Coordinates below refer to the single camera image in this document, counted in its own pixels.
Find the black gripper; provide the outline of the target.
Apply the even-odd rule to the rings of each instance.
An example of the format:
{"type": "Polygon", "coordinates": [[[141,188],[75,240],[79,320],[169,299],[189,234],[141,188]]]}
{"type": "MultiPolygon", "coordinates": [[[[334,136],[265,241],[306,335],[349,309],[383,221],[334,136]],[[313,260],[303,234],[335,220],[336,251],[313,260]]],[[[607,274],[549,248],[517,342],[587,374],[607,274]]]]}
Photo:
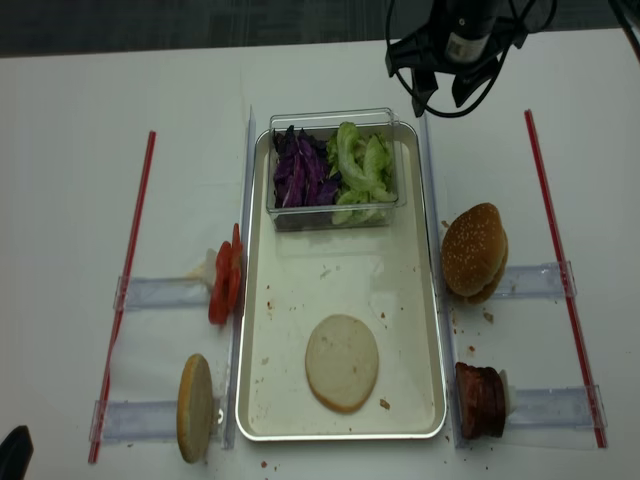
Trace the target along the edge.
{"type": "Polygon", "coordinates": [[[501,1],[491,0],[435,1],[424,25],[387,47],[389,75],[411,69],[410,95],[416,117],[425,112],[435,115],[428,105],[438,90],[434,72],[456,75],[452,97],[462,107],[493,78],[491,73],[473,72],[495,61],[510,46],[523,45],[527,29],[521,20],[501,16],[502,6],[501,1]]]}

